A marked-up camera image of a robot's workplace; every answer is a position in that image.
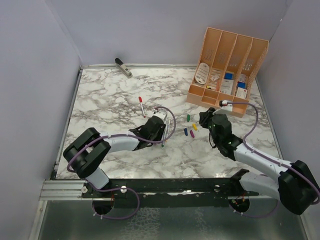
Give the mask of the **white pen red ink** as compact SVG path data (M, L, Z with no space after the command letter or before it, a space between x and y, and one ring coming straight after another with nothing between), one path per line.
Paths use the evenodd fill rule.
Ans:
M143 107L143 103L140 102L139 104L140 104L142 115L143 115L144 118L146 118L146 114L145 114L145 110L144 110L144 107Z

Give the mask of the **white pen purple ink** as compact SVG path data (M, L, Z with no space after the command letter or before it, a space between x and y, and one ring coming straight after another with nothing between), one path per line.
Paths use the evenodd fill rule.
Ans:
M166 123L165 123L165 129L164 129L163 135L166 135L166 136L168 135L168 131L169 131L169 128L170 128L170 123L171 123L171 120L167 119Z

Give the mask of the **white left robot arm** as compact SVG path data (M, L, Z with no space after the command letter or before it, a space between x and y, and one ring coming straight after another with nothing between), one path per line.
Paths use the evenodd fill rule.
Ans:
M94 128L86 129L63 152L63 157L79 178L93 185L97 196L106 197L111 190L109 178L99 167L108 153L119 151L137 151L152 146L154 141L160 141L165 131L167 116L158 112L147 122L137 128L123 133L121 136L99 139L101 134Z

